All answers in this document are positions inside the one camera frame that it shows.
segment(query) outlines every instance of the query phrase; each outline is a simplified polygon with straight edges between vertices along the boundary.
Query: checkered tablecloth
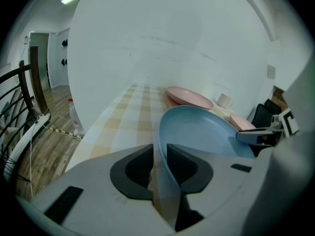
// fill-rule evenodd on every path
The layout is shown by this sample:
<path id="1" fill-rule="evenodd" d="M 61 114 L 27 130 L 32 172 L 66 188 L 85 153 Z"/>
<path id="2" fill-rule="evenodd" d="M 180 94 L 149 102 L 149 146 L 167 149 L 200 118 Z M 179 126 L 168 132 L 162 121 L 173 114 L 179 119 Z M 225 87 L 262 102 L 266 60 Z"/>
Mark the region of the checkered tablecloth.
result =
<path id="1" fill-rule="evenodd" d="M 158 150 L 158 124 L 163 114 L 178 106 L 167 96 L 166 89 L 133 84 L 123 91 L 95 121 L 73 154 L 66 171 L 87 159 L 125 148 L 153 144 L 155 166 L 149 188 L 154 192 L 154 205 L 164 218 L 175 223 L 174 195 L 180 190 L 170 179 Z M 215 104 L 212 113 L 227 119 L 230 111 Z"/>

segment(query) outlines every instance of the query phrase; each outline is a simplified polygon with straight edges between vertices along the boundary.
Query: pink plate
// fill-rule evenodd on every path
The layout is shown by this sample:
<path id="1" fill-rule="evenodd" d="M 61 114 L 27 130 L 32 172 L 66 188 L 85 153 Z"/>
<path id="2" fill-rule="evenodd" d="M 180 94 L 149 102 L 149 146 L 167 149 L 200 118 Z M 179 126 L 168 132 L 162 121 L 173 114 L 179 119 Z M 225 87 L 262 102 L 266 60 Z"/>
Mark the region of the pink plate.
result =
<path id="1" fill-rule="evenodd" d="M 185 88 L 168 87 L 167 94 L 181 105 L 189 105 L 206 110 L 212 109 L 214 106 L 213 103 L 206 97 Z"/>
<path id="2" fill-rule="evenodd" d="M 248 120 L 236 115 L 231 114 L 230 115 L 230 123 L 233 127 L 235 127 L 238 131 L 240 130 L 249 130 L 249 129 L 255 129 L 256 127 L 252 125 Z"/>

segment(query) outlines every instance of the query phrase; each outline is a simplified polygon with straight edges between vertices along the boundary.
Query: yellow black tape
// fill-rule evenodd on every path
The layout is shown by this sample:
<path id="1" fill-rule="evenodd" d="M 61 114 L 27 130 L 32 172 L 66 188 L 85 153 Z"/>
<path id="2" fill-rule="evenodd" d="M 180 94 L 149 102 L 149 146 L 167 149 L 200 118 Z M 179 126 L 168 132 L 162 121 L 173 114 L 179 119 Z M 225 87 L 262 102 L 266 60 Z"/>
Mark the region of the yellow black tape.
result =
<path id="1" fill-rule="evenodd" d="M 72 133 L 68 133 L 68 132 L 65 132 L 65 131 L 62 131 L 62 130 L 59 130 L 59 129 L 56 129 L 56 128 L 49 128 L 49 129 L 50 129 L 50 130 L 53 130 L 53 131 L 56 131 L 57 133 L 70 136 L 71 138 L 76 139 L 76 140 L 78 140 L 78 141 L 81 141 L 81 140 L 82 140 L 82 137 L 81 137 L 81 136 L 75 136 L 75 135 L 72 134 Z"/>

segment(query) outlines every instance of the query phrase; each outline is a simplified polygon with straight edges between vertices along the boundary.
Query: white mug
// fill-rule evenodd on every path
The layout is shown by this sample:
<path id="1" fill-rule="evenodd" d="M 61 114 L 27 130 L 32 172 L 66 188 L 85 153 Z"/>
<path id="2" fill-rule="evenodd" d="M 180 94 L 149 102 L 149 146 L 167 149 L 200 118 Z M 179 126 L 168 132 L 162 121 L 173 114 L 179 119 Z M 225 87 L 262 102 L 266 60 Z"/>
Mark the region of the white mug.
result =
<path id="1" fill-rule="evenodd" d="M 227 108 L 227 107 L 232 106 L 233 101 L 232 101 L 232 99 L 230 97 L 228 97 L 224 93 L 221 93 L 219 98 L 218 98 L 218 100 L 217 100 L 217 104 L 220 107 Z"/>

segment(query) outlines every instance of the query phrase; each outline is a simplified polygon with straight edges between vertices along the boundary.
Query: black chair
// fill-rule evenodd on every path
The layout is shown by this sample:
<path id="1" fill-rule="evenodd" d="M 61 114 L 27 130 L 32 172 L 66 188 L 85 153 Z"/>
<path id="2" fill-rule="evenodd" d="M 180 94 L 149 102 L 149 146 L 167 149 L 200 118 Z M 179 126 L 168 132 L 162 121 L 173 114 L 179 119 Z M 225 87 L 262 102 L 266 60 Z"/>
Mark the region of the black chair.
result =
<path id="1" fill-rule="evenodd" d="M 252 120 L 252 125 L 256 128 L 270 127 L 272 115 L 273 114 L 268 111 L 264 105 L 258 104 L 254 119 Z"/>
<path id="2" fill-rule="evenodd" d="M 273 115 L 279 115 L 282 112 L 281 107 L 279 107 L 276 103 L 272 102 L 269 99 L 266 100 L 264 106 Z"/>

